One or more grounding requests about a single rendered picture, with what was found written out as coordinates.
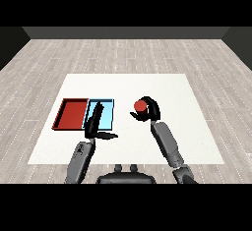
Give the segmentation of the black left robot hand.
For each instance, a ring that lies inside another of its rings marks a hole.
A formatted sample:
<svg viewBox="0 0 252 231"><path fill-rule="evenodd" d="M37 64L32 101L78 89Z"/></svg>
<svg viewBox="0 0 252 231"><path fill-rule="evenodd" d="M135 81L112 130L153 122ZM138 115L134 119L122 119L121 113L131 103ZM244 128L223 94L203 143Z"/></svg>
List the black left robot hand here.
<svg viewBox="0 0 252 231"><path fill-rule="evenodd" d="M116 134L109 134L106 132L100 132L98 130L99 121L102 115L104 106L98 102L94 107L93 115L85 124L85 138L86 139L102 139L102 140L111 140L117 138Z"/></svg>

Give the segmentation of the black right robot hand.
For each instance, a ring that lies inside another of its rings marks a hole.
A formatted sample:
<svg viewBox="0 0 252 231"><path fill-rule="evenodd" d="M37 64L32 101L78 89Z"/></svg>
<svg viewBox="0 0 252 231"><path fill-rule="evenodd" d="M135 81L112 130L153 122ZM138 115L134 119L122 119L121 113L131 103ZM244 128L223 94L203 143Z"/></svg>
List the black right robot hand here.
<svg viewBox="0 0 252 231"><path fill-rule="evenodd" d="M138 114L136 110L131 112L131 115L138 121L157 121L160 119L160 110L158 103L149 96L143 96L139 100L144 100L147 103L148 112L146 114Z"/></svg>

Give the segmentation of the small red can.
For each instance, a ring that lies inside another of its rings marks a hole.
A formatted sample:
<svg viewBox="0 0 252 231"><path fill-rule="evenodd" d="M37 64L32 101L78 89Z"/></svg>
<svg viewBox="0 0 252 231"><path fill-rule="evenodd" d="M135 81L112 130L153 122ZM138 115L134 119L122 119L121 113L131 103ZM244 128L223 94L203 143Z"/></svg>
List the small red can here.
<svg viewBox="0 0 252 231"><path fill-rule="evenodd" d="M144 100L136 101L134 108L138 114L146 114L148 112L147 103Z"/></svg>

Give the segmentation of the light blue shallow open box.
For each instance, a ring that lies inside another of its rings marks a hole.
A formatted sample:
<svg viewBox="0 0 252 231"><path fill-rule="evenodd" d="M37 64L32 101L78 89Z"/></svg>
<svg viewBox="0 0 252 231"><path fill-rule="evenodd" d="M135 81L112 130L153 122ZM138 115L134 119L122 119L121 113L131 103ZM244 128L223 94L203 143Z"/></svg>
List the light blue shallow open box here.
<svg viewBox="0 0 252 231"><path fill-rule="evenodd" d="M86 127L86 123L88 122L89 118L93 116L95 106L98 102L100 102L101 105L103 106L98 129L100 131L111 131L113 123L113 108L114 108L114 100L112 98L102 98L102 99L91 98L88 102L88 107L85 112L83 127Z"/></svg>

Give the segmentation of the red shallow open box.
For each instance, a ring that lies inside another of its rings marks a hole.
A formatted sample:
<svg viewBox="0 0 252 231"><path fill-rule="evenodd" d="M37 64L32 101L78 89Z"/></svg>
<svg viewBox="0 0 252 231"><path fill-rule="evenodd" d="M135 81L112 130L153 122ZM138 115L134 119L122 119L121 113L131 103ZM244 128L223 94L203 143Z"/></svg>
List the red shallow open box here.
<svg viewBox="0 0 252 231"><path fill-rule="evenodd" d="M64 98L55 117L52 130L82 131L88 101L87 98Z"/></svg>

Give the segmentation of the dark grey robot body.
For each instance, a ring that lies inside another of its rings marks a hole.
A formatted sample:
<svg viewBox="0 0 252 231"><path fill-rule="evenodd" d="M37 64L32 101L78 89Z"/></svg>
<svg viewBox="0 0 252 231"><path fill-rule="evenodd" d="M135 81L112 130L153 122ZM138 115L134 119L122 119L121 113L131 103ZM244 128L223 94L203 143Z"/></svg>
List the dark grey robot body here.
<svg viewBox="0 0 252 231"><path fill-rule="evenodd" d="M114 171L106 175L99 176L96 180L97 184L155 184L156 180L153 176L140 173L136 164L130 165L129 172L122 171L122 165L116 164Z"/></svg>

